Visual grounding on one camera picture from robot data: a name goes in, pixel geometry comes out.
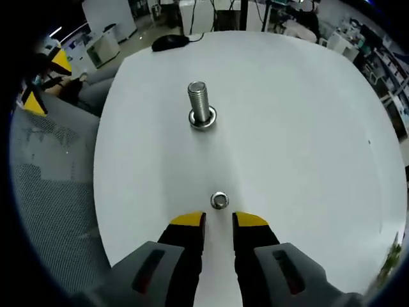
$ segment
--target white table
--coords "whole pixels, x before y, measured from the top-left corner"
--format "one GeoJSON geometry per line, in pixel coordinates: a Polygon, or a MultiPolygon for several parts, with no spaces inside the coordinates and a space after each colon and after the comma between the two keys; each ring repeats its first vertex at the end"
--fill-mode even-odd
{"type": "Polygon", "coordinates": [[[195,306],[239,306],[231,213],[266,219],[329,282],[364,292],[406,218],[392,124],[346,58],[270,33],[207,33],[182,49],[125,59],[102,113],[96,215],[111,265],[168,222],[208,213],[195,306]],[[207,84],[215,128],[190,128],[189,82],[207,84]],[[210,196],[230,205],[216,211],[210,196]]]}

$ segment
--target cable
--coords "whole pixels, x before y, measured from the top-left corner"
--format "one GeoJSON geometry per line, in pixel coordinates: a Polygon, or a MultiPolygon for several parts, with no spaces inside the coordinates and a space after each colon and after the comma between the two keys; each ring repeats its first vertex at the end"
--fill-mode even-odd
{"type": "Polygon", "coordinates": [[[198,39],[198,40],[191,40],[190,42],[191,43],[196,43],[196,42],[198,42],[198,41],[200,41],[203,37],[204,37],[204,33],[202,33],[202,36],[200,36],[200,38],[198,39]]]}
{"type": "Polygon", "coordinates": [[[236,0],[230,0],[230,7],[229,7],[229,11],[231,11],[231,9],[233,8],[233,4],[235,3],[236,0]]]}
{"type": "Polygon", "coordinates": [[[189,33],[189,35],[192,35],[193,22],[194,22],[194,10],[196,8],[196,3],[197,3],[197,0],[194,0],[193,12],[192,12],[192,23],[190,24],[190,33],[189,33]]]}
{"type": "Polygon", "coordinates": [[[261,23],[263,23],[263,19],[261,19],[261,15],[260,15],[260,10],[258,8],[257,0],[254,0],[254,2],[256,3],[258,18],[260,19],[261,23]]]}
{"type": "Polygon", "coordinates": [[[217,19],[217,10],[216,10],[216,7],[215,7],[215,0],[209,0],[210,1],[210,3],[212,4],[212,7],[213,7],[213,24],[212,24],[212,28],[210,29],[210,32],[212,32],[213,31],[213,29],[215,28],[215,23],[216,23],[216,19],[217,19]]]}

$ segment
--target mesh chair back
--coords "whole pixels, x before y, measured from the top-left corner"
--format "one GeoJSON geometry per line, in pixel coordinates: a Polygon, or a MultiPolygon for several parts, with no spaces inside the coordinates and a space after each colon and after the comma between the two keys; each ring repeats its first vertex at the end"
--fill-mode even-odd
{"type": "Polygon", "coordinates": [[[69,293],[109,269],[96,223],[93,155],[99,118],[42,94],[49,114],[16,108],[10,169],[22,224],[38,256],[69,293]]]}

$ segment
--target black mouse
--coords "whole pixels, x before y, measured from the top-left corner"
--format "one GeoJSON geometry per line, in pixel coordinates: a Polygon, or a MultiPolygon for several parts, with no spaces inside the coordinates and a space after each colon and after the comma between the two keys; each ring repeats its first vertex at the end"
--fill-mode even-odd
{"type": "Polygon", "coordinates": [[[189,37],[184,35],[165,35],[153,42],[152,51],[164,51],[184,47],[188,43],[190,43],[189,37]]]}

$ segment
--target bolt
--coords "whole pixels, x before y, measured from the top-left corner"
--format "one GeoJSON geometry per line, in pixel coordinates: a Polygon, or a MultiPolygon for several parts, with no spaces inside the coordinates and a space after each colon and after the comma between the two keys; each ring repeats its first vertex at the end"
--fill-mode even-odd
{"type": "Polygon", "coordinates": [[[194,81],[187,87],[192,110],[189,113],[189,122],[193,128],[206,130],[216,121],[216,110],[209,106],[206,84],[194,81]]]}

